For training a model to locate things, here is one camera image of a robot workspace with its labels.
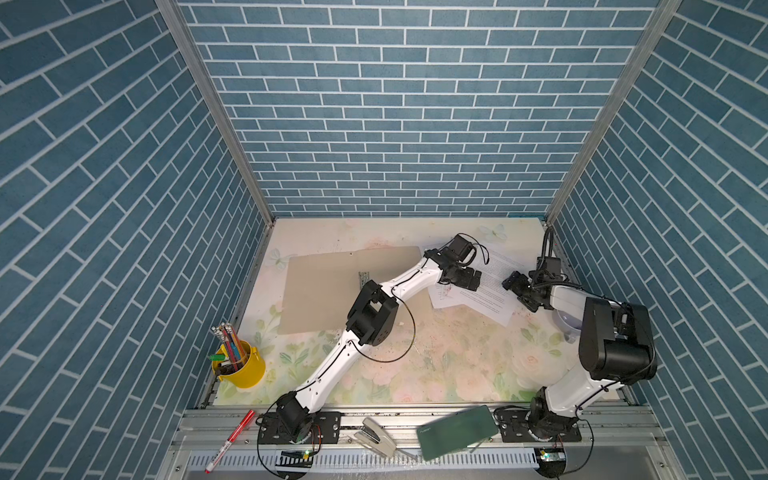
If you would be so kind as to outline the text printed paper sheet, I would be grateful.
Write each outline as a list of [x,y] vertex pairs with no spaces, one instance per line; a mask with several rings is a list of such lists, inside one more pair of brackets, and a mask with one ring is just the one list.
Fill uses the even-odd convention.
[[451,296],[459,304],[470,307],[494,322],[507,327],[514,314],[521,312],[524,307],[517,300],[517,295],[506,290],[502,282],[514,271],[524,273],[526,267],[515,258],[507,256],[504,252],[490,249],[488,264],[483,259],[476,259],[472,267],[482,273],[480,286],[476,291],[466,289],[451,289]]

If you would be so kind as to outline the beige cardboard file folder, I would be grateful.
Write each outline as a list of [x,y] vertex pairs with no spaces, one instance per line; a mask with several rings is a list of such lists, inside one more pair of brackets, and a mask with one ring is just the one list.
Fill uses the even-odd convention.
[[361,288],[359,271],[378,283],[422,259],[417,246],[366,249],[295,257],[289,261],[280,335],[341,331]]

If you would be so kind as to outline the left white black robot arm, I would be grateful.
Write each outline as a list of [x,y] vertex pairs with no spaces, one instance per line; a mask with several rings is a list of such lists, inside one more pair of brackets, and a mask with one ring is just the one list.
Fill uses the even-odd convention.
[[442,246],[427,249],[404,273],[382,283],[367,281],[351,305],[345,330],[326,358],[305,382],[274,402],[277,432],[292,443],[315,431],[315,414],[333,388],[358,359],[373,359],[367,352],[387,339],[398,309],[408,299],[433,285],[476,291],[482,272],[472,262],[478,255],[484,264],[489,263],[487,247],[469,234],[458,233]]

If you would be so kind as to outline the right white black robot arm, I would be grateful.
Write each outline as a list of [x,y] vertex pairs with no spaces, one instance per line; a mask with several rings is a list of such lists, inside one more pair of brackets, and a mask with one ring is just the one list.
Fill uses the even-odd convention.
[[544,308],[578,326],[579,363],[530,402],[527,428],[542,441],[570,432],[602,395],[650,380],[657,371],[648,309],[592,293],[568,281],[560,266],[556,257],[540,257],[536,269],[514,271],[502,281],[531,312]]

